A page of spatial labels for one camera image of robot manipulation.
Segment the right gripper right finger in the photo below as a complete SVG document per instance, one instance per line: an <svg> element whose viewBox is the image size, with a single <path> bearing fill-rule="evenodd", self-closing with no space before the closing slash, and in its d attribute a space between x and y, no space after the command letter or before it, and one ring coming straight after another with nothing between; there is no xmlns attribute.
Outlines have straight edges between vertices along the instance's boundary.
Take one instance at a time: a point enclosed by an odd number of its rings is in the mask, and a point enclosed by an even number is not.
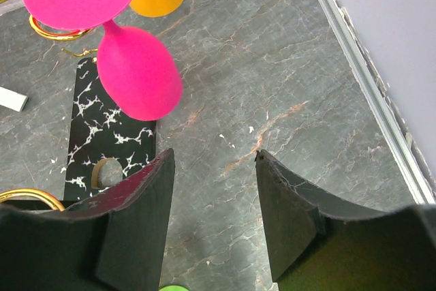
<svg viewBox="0 0 436 291"><path fill-rule="evenodd" d="M280 290L434 290L435 207L383 212L344 200L265 150L256 178Z"/></svg>

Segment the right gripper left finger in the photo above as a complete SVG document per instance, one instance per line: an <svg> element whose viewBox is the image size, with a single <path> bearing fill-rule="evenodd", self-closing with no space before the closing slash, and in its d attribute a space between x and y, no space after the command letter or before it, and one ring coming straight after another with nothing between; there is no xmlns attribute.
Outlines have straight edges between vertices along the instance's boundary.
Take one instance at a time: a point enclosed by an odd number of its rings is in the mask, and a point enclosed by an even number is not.
<svg viewBox="0 0 436 291"><path fill-rule="evenodd" d="M157 290L174 151L64 211L1 207L2 290Z"/></svg>

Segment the pink wine glass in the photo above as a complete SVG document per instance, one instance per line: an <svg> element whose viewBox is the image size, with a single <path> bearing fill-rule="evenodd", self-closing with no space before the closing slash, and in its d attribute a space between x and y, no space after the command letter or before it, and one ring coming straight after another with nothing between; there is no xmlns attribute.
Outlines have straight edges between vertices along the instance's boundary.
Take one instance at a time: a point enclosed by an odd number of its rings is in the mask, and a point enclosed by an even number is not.
<svg viewBox="0 0 436 291"><path fill-rule="evenodd" d="M102 26L97 71L106 93L129 117L156 121L176 108L183 82L165 45L137 27L114 18L131 0L23 0L29 13L54 29L73 31Z"/></svg>

